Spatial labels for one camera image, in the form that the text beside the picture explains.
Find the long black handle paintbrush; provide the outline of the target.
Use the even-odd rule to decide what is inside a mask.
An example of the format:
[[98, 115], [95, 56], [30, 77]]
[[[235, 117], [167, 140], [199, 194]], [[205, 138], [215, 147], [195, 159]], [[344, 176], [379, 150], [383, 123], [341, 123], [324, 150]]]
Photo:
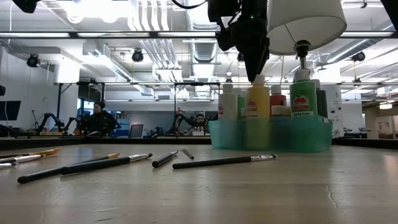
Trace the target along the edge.
[[187, 169], [194, 167], [207, 167], [207, 166], [220, 166], [227, 164], [240, 164], [240, 163], [248, 163], [248, 162], [256, 162], [256, 161], [270, 161], [276, 160], [277, 156], [275, 154], [269, 155], [258, 155], [258, 156], [246, 156], [246, 157], [232, 157], [227, 159], [215, 159], [208, 161], [196, 161], [196, 162], [185, 162], [185, 163], [177, 163], [173, 164], [173, 169]]

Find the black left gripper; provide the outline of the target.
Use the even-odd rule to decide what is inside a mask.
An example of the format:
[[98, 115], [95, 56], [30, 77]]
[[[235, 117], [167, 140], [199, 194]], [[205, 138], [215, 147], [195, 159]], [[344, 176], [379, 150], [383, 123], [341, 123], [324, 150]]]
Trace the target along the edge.
[[41, 0], [12, 0], [13, 3], [24, 13], [33, 14], [37, 3]]

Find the grey background monitor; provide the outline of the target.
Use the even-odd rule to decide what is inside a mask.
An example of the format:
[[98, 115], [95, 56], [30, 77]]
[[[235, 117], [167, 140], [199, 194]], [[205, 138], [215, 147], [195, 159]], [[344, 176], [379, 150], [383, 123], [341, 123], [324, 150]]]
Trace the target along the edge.
[[143, 129], [143, 124], [132, 124], [129, 130], [129, 139], [141, 138]]

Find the orange handle paintbrush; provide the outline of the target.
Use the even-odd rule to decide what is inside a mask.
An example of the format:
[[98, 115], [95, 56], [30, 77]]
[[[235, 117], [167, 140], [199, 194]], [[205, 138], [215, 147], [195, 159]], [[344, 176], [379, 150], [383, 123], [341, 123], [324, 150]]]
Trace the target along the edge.
[[62, 148], [50, 149], [46, 151], [38, 151], [38, 152], [25, 152], [25, 153], [17, 153], [17, 154], [9, 154], [9, 155], [0, 155], [0, 159], [10, 158], [10, 157], [21, 157], [21, 156], [34, 156], [34, 155], [45, 155], [51, 156], [59, 153]]

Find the large white paint bottle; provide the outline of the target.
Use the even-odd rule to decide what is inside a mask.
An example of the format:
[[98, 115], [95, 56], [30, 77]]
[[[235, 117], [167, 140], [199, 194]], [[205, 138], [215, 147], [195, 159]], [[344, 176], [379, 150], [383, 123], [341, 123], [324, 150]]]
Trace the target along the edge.
[[233, 92], [233, 85], [225, 83], [222, 91], [222, 94], [218, 97], [218, 119], [237, 120], [238, 96]]

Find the black overhead crossbar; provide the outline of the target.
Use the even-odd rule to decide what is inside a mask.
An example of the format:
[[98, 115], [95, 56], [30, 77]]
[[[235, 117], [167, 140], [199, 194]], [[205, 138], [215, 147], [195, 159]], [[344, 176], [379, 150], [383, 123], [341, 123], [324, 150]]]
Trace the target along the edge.
[[[0, 39], [214, 39], [214, 31], [0, 32]], [[346, 31], [340, 39], [398, 39], [397, 31]]]

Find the large green paint bottle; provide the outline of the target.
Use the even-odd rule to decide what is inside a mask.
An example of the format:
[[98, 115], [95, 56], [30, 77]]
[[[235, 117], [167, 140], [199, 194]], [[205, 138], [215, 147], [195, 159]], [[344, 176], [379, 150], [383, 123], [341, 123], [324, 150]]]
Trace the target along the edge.
[[238, 118], [241, 119], [241, 108], [246, 107], [246, 99], [241, 88], [236, 89], [236, 94], [238, 96]]

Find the orange bristle paintbrush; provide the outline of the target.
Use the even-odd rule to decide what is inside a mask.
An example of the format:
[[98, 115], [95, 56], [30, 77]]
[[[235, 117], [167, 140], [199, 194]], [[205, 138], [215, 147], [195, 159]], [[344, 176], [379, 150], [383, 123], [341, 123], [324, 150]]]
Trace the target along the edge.
[[191, 152], [189, 152], [187, 149], [184, 148], [180, 148], [180, 151], [182, 151], [188, 158], [190, 158], [191, 160], [194, 160], [194, 156]]

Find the large dark teal paint bottle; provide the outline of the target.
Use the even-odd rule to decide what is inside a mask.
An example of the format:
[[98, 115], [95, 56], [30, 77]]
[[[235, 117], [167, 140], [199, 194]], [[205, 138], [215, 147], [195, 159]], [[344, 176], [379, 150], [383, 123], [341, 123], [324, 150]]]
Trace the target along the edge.
[[312, 82], [314, 82], [316, 88], [318, 115], [327, 118], [328, 108], [326, 91], [321, 89], [320, 81], [318, 79], [313, 79]]

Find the large pink paint bottle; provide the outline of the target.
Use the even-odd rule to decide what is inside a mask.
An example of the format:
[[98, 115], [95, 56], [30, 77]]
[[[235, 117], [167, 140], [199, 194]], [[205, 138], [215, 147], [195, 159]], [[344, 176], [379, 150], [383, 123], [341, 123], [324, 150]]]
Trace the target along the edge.
[[287, 100], [286, 96], [282, 94], [281, 86], [273, 85], [271, 86], [270, 107], [277, 105], [286, 106]]

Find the white shade chrome table lamp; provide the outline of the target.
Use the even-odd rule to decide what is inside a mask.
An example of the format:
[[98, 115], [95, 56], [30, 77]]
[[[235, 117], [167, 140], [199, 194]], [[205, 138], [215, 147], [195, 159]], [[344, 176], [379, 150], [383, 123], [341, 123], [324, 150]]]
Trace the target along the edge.
[[270, 0], [269, 6], [269, 50], [296, 55], [299, 70], [308, 69], [309, 51], [335, 40], [347, 27], [340, 0]]

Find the silver ceiling duct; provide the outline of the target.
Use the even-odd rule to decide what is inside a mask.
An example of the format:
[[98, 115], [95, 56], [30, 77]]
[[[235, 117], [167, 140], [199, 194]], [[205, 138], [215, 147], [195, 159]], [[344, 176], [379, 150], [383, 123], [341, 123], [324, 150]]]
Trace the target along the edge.
[[[185, 11], [187, 26], [194, 31], [219, 31], [220, 27], [208, 18], [208, 3], [205, 2], [199, 7]], [[191, 53], [198, 63], [211, 63], [218, 53], [218, 43], [197, 42], [191, 44]]]

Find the white cylindrical appliance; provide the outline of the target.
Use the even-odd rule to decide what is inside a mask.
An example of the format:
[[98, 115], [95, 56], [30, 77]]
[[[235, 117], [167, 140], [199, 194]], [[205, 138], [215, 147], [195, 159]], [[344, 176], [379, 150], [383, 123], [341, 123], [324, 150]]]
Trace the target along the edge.
[[328, 118], [333, 122], [333, 138], [344, 136], [343, 112], [340, 86], [326, 86], [326, 98], [328, 105]]

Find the light green labelled paint bottle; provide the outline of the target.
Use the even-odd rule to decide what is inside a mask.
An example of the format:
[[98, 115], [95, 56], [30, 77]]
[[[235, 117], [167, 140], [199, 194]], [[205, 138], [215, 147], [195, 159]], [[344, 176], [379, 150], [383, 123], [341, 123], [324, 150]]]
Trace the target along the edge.
[[292, 116], [317, 116], [316, 85], [310, 80], [308, 69], [297, 70], [289, 87]]

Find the large bright yellow paint bottle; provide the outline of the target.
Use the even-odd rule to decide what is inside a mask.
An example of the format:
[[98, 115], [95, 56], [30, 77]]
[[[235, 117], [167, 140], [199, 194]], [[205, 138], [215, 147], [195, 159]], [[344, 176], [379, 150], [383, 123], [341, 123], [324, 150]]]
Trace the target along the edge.
[[264, 75], [257, 75], [246, 95], [246, 144], [265, 151], [269, 145], [270, 89]]

